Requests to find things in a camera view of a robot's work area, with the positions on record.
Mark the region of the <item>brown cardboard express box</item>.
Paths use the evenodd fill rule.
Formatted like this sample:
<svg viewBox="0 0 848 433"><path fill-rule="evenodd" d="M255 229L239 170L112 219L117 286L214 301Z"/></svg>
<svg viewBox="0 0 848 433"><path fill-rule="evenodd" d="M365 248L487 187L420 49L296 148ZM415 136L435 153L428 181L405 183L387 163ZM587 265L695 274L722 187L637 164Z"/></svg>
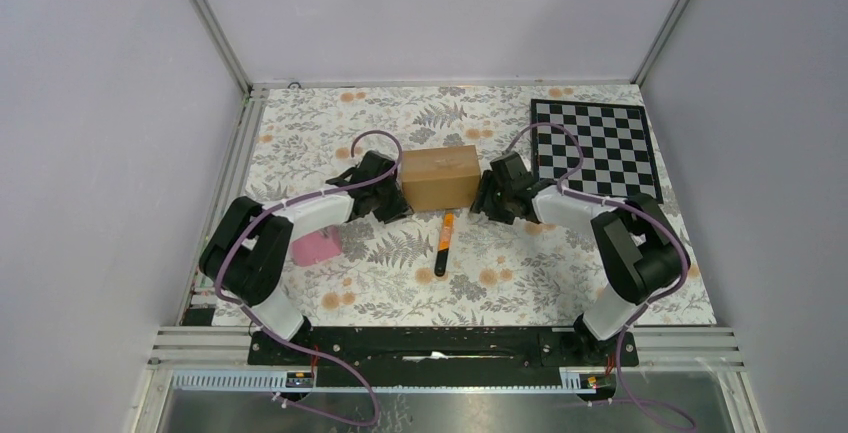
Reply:
<svg viewBox="0 0 848 433"><path fill-rule="evenodd" d="M400 167L402 193L416 213L469 208L481 169L473 145L410 150Z"/></svg>

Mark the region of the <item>orange black utility knife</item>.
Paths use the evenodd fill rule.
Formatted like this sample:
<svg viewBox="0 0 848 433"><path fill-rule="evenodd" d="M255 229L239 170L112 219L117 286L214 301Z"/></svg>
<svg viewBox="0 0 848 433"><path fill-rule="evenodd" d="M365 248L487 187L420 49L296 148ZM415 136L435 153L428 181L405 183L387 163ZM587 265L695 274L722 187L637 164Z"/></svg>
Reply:
<svg viewBox="0 0 848 433"><path fill-rule="evenodd" d="M454 222L455 213L453 211L446 212L440 230L436 261L434 266L434 274L439 278L443 277L447 272L449 249L454 229Z"/></svg>

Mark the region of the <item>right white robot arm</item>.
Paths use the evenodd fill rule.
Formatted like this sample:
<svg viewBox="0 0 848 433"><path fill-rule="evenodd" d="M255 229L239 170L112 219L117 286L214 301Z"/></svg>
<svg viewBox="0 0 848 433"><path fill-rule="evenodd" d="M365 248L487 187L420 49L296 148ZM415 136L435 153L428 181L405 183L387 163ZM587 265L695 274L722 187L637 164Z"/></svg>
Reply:
<svg viewBox="0 0 848 433"><path fill-rule="evenodd" d="M522 219L593 237L607 285L575 321L573 339L575 355L589 365L607 358L612 338L653 302L680 289L691 266L654 197L604 197L567 188L561 181L540 180L516 152L496 158L482 173L471 210L503 224Z"/></svg>

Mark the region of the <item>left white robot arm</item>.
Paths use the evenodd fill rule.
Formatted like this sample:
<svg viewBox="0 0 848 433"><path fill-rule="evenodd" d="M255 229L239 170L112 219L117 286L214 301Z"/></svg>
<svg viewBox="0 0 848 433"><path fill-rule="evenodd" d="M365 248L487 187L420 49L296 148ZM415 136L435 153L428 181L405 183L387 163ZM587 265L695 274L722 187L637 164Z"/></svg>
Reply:
<svg viewBox="0 0 848 433"><path fill-rule="evenodd" d="M267 205L238 197L207 241L199 271L214 282L220 299L274 335L272 351L285 363L304 360L311 341L301 330L305 314L281 286L291 244L368 215L384 224L409 216L397 169L397 160L371 150L318 191Z"/></svg>

